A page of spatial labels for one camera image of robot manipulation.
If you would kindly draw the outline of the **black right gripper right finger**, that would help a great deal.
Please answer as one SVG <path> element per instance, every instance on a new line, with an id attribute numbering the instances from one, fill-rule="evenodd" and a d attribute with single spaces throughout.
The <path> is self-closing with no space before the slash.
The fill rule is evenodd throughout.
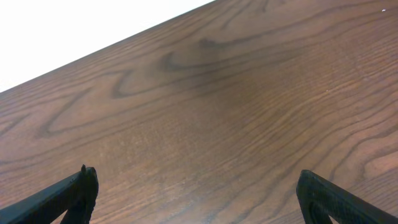
<path id="1" fill-rule="evenodd" d="M 396 224 L 397 217 L 365 202 L 310 170 L 303 170 L 296 194 L 306 224 Z"/>

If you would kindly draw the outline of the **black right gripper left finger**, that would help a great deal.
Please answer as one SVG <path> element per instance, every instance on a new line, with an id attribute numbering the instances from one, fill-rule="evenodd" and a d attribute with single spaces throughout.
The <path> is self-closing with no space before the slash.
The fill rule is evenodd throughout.
<path id="1" fill-rule="evenodd" d="M 77 173 L 1 209 L 1 223 L 89 224 L 96 205 L 99 182 L 94 167 L 82 166 Z"/>

